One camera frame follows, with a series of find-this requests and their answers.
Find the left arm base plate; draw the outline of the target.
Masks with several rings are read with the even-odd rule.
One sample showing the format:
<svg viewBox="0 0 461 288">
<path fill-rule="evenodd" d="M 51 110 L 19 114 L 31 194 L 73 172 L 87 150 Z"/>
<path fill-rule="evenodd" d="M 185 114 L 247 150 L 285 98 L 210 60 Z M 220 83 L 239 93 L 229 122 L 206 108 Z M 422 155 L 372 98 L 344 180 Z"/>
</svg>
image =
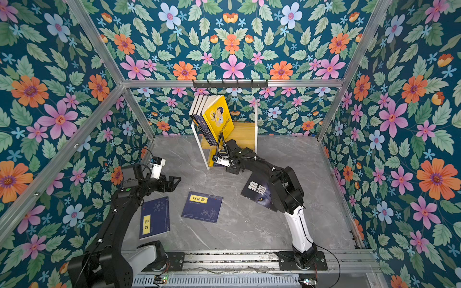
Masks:
<svg viewBox="0 0 461 288">
<path fill-rule="evenodd" d="M 167 252 L 160 255 L 153 263 L 143 269 L 143 272 L 176 272 L 182 271 L 184 261 L 184 252 Z"/>
</svg>

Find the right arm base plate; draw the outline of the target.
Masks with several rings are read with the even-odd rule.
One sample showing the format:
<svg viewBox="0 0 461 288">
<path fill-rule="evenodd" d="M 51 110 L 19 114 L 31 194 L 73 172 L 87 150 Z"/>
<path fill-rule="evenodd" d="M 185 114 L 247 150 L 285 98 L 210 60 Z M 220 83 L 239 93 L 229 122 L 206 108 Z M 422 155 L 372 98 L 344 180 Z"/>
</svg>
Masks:
<svg viewBox="0 0 461 288">
<path fill-rule="evenodd" d="M 281 271 L 326 271 L 328 270 L 327 261 L 323 252 L 312 254 L 310 258 L 305 255 L 280 251 L 276 252 L 279 259 L 279 269 Z"/>
</svg>

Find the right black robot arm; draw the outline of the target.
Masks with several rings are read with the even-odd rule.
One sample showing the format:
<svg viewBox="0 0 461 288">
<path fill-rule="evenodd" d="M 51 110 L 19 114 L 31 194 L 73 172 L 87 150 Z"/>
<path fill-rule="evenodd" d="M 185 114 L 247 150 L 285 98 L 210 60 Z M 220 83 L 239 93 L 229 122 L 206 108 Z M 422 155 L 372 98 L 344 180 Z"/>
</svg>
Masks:
<svg viewBox="0 0 461 288">
<path fill-rule="evenodd" d="M 227 172 L 235 175 L 249 170 L 268 184 L 270 203 L 284 214 L 288 223 L 294 262 L 300 269 L 307 269 L 314 261 L 318 248 L 306 224 L 304 191 L 294 170 L 289 166 L 281 168 L 273 165 L 250 148 L 240 148 L 234 139 L 224 140 L 222 135 L 218 146 L 223 147 L 224 153 L 215 152 L 212 158 L 215 163 L 225 166 Z"/>
</svg>

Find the purple old man book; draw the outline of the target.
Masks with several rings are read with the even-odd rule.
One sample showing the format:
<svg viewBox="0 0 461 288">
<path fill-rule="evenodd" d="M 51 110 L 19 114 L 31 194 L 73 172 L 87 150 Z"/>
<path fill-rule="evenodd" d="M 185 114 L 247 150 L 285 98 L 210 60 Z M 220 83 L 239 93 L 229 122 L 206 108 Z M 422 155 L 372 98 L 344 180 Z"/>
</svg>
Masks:
<svg viewBox="0 0 461 288">
<path fill-rule="evenodd" d="M 210 146 L 216 146 L 217 145 L 217 140 L 212 134 L 212 129 L 209 127 L 209 125 L 206 122 L 206 117 L 205 117 L 205 108 L 207 107 L 207 101 L 208 101 L 209 96 L 203 96 L 203 99 L 200 103 L 200 106 L 198 108 L 198 112 L 196 114 L 197 120 L 200 120 L 200 123 L 203 127 L 203 129 L 207 132 L 207 135 L 209 136 L 211 145 Z"/>
<path fill-rule="evenodd" d="M 194 119 L 195 123 L 198 125 L 200 131 L 202 132 L 208 144 L 210 146 L 216 146 L 217 141 L 215 137 L 212 135 L 211 130 L 208 124 L 206 123 L 204 116 L 202 115 L 202 111 L 205 107 L 205 103 L 207 100 L 208 100 L 208 96 L 198 96 L 194 100 L 194 105 L 192 108 L 192 118 Z"/>
</svg>

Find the aluminium front rail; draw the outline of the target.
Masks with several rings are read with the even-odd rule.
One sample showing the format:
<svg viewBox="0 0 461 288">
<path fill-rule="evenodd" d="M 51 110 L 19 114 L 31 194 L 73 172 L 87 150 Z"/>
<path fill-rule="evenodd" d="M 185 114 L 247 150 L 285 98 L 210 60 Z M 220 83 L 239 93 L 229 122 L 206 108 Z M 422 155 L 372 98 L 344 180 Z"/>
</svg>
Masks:
<svg viewBox="0 0 461 288">
<path fill-rule="evenodd" d="M 182 271 L 140 272 L 131 288 L 386 288 L 370 250 L 319 250 L 326 271 L 281 271 L 275 250 L 184 252 Z"/>
</svg>

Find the dark wolf cover book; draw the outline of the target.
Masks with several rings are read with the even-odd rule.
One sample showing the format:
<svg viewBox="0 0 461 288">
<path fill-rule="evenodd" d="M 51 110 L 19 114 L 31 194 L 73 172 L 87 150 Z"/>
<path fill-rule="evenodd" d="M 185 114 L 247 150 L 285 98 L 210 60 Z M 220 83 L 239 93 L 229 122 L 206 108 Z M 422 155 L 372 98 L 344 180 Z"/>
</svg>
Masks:
<svg viewBox="0 0 461 288">
<path fill-rule="evenodd" d="M 251 201 L 277 212 L 277 208 L 272 202 L 272 195 L 268 180 L 261 174 L 252 173 L 246 182 L 241 195 Z"/>
</svg>

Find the black wall hook rail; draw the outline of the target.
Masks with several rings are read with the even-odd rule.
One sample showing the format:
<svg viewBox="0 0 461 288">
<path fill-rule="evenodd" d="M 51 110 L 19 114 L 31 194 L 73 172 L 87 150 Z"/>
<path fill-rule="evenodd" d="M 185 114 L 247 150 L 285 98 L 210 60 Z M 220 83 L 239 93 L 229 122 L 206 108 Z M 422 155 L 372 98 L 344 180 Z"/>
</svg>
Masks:
<svg viewBox="0 0 461 288">
<path fill-rule="evenodd" d="M 193 80 L 194 88 L 216 88 L 218 90 L 227 88 L 267 88 L 269 82 L 267 80 Z"/>
</svg>

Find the white wooden book shelf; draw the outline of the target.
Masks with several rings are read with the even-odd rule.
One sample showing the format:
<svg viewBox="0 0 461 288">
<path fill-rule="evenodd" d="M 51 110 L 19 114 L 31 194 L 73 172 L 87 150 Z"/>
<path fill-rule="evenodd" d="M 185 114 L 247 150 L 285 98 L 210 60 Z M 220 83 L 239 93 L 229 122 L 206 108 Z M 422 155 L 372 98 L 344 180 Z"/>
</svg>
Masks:
<svg viewBox="0 0 461 288">
<path fill-rule="evenodd" d="M 253 122 L 236 122 L 234 121 L 234 130 L 226 140 L 234 139 L 241 148 L 251 148 L 255 153 L 258 152 L 258 117 L 259 110 L 258 105 L 254 107 L 254 121 Z M 208 166 L 208 155 L 210 149 L 215 146 L 210 146 L 204 137 L 201 139 L 196 131 L 196 125 L 192 121 L 191 129 L 193 131 L 194 138 L 198 144 L 200 154 L 205 164 L 205 169 L 210 170 Z"/>
</svg>

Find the black book gold title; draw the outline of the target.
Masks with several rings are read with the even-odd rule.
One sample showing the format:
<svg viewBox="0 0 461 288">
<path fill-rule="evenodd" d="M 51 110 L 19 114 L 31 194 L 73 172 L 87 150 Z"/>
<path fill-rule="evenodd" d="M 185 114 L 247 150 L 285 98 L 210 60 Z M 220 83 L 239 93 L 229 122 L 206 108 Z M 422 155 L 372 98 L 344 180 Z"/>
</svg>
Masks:
<svg viewBox="0 0 461 288">
<path fill-rule="evenodd" d="M 197 120 L 197 118 L 196 118 L 196 112 L 198 111 L 198 107 L 199 107 L 202 99 L 203 99 L 203 96 L 196 96 L 194 98 L 194 101 L 192 103 L 192 106 L 191 106 L 188 114 L 191 117 L 191 119 L 193 120 L 194 124 L 199 128 L 200 132 L 203 134 L 206 142 L 211 145 L 211 142 L 210 142 L 209 136 L 207 135 L 207 132 L 203 129 L 203 127 L 202 127 L 202 125 L 200 123 L 200 120 Z"/>
</svg>

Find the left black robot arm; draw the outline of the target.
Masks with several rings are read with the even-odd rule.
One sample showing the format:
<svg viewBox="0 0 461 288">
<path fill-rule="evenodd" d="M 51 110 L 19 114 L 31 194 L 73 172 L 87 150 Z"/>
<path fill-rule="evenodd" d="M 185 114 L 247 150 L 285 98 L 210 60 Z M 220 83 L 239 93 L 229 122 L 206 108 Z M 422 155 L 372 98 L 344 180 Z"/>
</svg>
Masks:
<svg viewBox="0 0 461 288">
<path fill-rule="evenodd" d="M 122 244 L 130 222 L 144 198 L 153 192 L 174 192 L 179 176 L 162 174 L 161 164 L 134 164 L 121 168 L 122 187 L 112 196 L 110 211 L 96 239 L 83 255 L 68 264 L 75 288 L 130 288 L 135 277 L 147 268 L 167 270 L 168 256 L 160 241 L 139 246 L 128 258 Z"/>
</svg>

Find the navy book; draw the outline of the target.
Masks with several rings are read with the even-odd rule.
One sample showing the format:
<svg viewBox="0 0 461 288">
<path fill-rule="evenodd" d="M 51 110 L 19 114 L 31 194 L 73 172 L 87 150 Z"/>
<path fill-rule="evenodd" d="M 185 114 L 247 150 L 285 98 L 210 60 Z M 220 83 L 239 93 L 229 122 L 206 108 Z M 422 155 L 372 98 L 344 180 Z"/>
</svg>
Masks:
<svg viewBox="0 0 461 288">
<path fill-rule="evenodd" d="M 216 149 L 215 155 L 218 155 L 219 157 L 224 157 L 224 156 L 228 157 L 227 153 L 224 150 L 219 150 L 219 149 Z"/>
<path fill-rule="evenodd" d="M 141 206 L 139 238 L 144 239 L 170 231 L 169 198 L 144 202 Z"/>
<path fill-rule="evenodd" d="M 223 198 L 199 192 L 189 192 L 181 217 L 217 223 Z"/>
</svg>

